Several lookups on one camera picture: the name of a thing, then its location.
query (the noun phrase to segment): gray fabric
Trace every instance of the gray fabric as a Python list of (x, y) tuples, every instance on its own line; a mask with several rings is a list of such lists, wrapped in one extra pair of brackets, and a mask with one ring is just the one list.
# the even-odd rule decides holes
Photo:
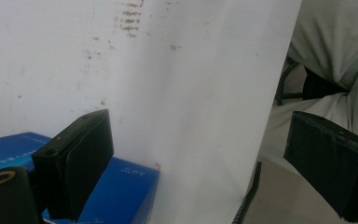
[(272, 108), (259, 155), (285, 167), (282, 155), (294, 110), (358, 134), (358, 1), (303, 0), (288, 56), (350, 92)]

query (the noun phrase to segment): small black object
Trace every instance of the small black object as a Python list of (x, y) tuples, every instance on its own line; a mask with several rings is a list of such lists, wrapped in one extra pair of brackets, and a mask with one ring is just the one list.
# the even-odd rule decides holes
[(43, 223), (23, 167), (0, 169), (0, 224)]
[(295, 111), (284, 157), (340, 217), (358, 222), (358, 135)]

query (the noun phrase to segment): white board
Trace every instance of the white board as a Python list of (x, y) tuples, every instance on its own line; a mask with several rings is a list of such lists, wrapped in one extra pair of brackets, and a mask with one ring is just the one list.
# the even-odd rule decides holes
[(229, 223), (299, 5), (0, 1), (0, 136), (109, 108), (115, 155), (161, 168), (151, 223)]

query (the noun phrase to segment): blue box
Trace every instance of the blue box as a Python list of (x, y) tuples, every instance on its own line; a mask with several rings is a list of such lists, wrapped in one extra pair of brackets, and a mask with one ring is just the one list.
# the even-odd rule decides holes
[[(36, 133), (21, 133), (0, 138), (0, 169), (24, 165), (32, 169), (31, 155), (49, 138)], [(112, 158), (94, 191), (89, 196), (79, 223), (147, 223), (153, 207), (159, 171)], [(49, 219), (48, 212), (43, 218)], [(74, 223), (51, 220), (54, 223)]]
[(37, 133), (19, 133), (0, 137), (0, 169), (31, 161), (31, 155), (49, 140), (50, 138)]

